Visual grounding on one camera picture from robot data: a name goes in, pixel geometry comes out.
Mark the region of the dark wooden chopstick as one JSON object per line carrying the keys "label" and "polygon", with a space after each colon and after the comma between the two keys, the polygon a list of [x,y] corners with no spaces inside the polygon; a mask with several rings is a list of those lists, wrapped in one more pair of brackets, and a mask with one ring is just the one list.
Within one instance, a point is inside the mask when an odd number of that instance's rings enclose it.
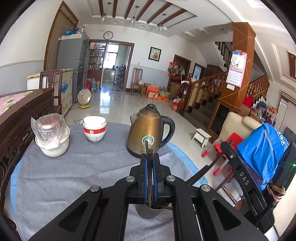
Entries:
{"label": "dark wooden chopstick", "polygon": [[145,149],[147,154],[147,200],[149,208],[152,207],[152,197],[153,197],[153,183],[152,183],[152,171],[153,171],[153,151],[149,148],[149,142],[145,141]]}
{"label": "dark wooden chopstick", "polygon": [[186,181],[187,185],[193,186],[196,182],[198,182],[223,156],[223,153],[219,154],[214,161],[210,165],[205,165],[200,171],[194,174],[190,179]]}

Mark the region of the dark wooden side chair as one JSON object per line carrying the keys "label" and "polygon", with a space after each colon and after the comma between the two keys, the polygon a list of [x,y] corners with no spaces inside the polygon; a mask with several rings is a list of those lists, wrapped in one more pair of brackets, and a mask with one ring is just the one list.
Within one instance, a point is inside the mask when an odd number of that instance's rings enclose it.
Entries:
{"label": "dark wooden side chair", "polygon": [[241,211],[244,205],[244,194],[234,174],[230,172],[215,190],[236,210]]}

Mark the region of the grey perforated utensil holder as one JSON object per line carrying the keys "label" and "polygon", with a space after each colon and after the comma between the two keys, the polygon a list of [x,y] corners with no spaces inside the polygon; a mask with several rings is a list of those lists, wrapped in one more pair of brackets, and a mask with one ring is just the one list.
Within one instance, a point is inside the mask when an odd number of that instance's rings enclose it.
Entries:
{"label": "grey perforated utensil holder", "polygon": [[151,207],[147,204],[138,204],[136,210],[139,216],[145,219],[153,219],[157,217],[164,210],[172,211],[172,207],[169,204],[159,205],[157,203],[152,203]]}

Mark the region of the bronze electric kettle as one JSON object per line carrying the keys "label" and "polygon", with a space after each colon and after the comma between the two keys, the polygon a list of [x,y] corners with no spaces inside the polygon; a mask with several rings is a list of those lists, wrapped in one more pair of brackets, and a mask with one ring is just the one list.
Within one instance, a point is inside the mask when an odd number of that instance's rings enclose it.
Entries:
{"label": "bronze electric kettle", "polygon": [[169,117],[161,115],[154,104],[148,104],[130,117],[130,130],[126,141],[128,152],[140,158],[146,152],[146,147],[157,152],[166,145],[174,135],[175,122]]}

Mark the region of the small white stool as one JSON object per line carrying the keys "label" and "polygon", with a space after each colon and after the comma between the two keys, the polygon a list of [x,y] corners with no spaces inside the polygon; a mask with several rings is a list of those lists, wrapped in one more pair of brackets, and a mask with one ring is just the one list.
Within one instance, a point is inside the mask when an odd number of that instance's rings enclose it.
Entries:
{"label": "small white stool", "polygon": [[201,144],[201,147],[203,148],[207,146],[210,138],[211,138],[211,135],[209,135],[203,129],[196,128],[195,134],[193,135],[192,140],[197,140]]}

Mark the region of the blue plastic bag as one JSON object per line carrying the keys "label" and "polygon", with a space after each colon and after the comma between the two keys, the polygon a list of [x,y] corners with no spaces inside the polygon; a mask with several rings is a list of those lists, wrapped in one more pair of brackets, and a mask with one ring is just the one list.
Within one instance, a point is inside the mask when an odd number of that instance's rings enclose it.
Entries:
{"label": "blue plastic bag", "polygon": [[281,132],[263,123],[238,144],[237,154],[260,177],[258,184],[264,190],[287,147],[288,141]]}

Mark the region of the red white stacked bowls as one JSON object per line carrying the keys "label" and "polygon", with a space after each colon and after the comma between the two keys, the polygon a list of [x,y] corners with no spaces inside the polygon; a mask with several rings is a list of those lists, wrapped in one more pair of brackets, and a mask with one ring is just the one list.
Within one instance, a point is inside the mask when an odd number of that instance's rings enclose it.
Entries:
{"label": "red white stacked bowls", "polygon": [[83,119],[83,132],[86,139],[93,143],[100,142],[106,133],[107,122],[102,116],[86,116]]}

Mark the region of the wooden stair railing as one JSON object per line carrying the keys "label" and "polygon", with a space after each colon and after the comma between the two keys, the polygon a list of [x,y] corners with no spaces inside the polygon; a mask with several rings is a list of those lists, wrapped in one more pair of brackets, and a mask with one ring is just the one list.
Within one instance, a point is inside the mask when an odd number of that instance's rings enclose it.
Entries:
{"label": "wooden stair railing", "polygon": [[203,101],[219,98],[226,76],[227,71],[200,80],[185,81],[183,83],[183,96],[179,104],[180,110],[187,112],[189,108],[194,108],[197,103],[201,105]]}

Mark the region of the white basin with plastic bag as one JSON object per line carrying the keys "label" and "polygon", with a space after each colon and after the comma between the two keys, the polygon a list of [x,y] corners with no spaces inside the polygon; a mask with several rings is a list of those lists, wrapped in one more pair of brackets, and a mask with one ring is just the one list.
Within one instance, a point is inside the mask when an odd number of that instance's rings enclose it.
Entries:
{"label": "white basin with plastic bag", "polygon": [[35,142],[50,158],[62,156],[69,147],[70,129],[64,117],[57,113],[46,114],[37,120],[31,118]]}

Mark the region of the round electric heater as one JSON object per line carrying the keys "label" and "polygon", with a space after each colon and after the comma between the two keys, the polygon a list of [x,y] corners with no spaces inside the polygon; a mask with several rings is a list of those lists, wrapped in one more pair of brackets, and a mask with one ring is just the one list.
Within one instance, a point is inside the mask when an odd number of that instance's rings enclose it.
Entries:
{"label": "round electric heater", "polygon": [[89,89],[82,89],[78,93],[77,100],[79,102],[79,108],[86,109],[90,107],[89,101],[91,99],[91,91]]}

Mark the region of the grey table cloth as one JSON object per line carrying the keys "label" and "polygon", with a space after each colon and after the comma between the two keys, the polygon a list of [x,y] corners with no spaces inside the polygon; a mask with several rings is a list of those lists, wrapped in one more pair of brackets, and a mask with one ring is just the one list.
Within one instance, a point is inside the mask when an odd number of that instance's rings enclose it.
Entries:
{"label": "grey table cloth", "polygon": [[[22,240],[60,214],[91,185],[109,187],[140,163],[126,149],[130,127],[107,123],[100,142],[86,139],[82,125],[70,126],[69,147],[60,157],[50,158],[32,141],[11,175],[11,208]],[[161,164],[183,180],[199,169],[175,145],[158,150]],[[128,209],[124,240],[174,240],[173,215],[163,210],[153,219],[138,215],[136,205]]]}

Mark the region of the framed flower picture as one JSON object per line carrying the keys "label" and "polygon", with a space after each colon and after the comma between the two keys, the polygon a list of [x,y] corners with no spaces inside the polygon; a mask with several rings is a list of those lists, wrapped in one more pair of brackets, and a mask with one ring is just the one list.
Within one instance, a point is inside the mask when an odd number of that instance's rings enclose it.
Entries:
{"label": "framed flower picture", "polygon": [[161,51],[162,51],[161,49],[151,47],[149,51],[148,59],[158,62],[161,56]]}

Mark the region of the grey refrigerator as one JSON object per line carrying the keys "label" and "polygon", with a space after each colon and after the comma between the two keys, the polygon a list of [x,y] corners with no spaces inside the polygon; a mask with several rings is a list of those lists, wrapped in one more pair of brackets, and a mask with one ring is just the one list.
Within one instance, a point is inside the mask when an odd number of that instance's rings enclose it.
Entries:
{"label": "grey refrigerator", "polygon": [[59,38],[57,68],[73,69],[73,103],[77,102],[78,93],[86,86],[89,55],[89,37],[86,33],[77,33]]}

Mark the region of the white chest freezer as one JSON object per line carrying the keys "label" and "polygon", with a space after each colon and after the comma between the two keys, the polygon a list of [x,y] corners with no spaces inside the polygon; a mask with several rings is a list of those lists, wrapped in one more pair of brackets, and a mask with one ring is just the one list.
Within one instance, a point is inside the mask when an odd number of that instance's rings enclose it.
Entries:
{"label": "white chest freezer", "polygon": [[27,76],[27,90],[54,89],[55,112],[64,116],[73,105],[73,69],[55,69]]}

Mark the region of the wooden chair by wall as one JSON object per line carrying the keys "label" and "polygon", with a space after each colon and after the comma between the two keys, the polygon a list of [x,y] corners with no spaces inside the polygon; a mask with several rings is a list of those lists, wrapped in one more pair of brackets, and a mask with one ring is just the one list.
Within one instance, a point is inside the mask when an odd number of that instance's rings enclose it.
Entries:
{"label": "wooden chair by wall", "polygon": [[144,90],[144,83],[142,82],[142,75],[143,70],[140,68],[134,68],[132,73],[132,83],[130,87],[130,94],[133,95],[133,92],[135,89],[137,89],[137,92],[140,93],[140,95],[143,94]]}

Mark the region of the pink wall calendar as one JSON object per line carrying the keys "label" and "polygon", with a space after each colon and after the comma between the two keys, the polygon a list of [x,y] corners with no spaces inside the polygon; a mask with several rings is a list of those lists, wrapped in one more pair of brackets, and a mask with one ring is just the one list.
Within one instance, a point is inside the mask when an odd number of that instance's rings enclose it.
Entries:
{"label": "pink wall calendar", "polygon": [[247,53],[240,50],[232,52],[226,83],[241,87],[243,82],[243,76],[245,72],[245,66],[247,61]]}

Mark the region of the round wall clock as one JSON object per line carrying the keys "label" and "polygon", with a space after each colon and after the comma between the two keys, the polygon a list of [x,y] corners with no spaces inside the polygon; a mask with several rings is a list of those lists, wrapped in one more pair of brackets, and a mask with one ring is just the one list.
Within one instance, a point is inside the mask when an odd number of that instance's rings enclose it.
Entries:
{"label": "round wall clock", "polygon": [[113,38],[114,34],[111,32],[111,31],[106,31],[104,34],[103,34],[103,38],[105,40],[111,40]]}

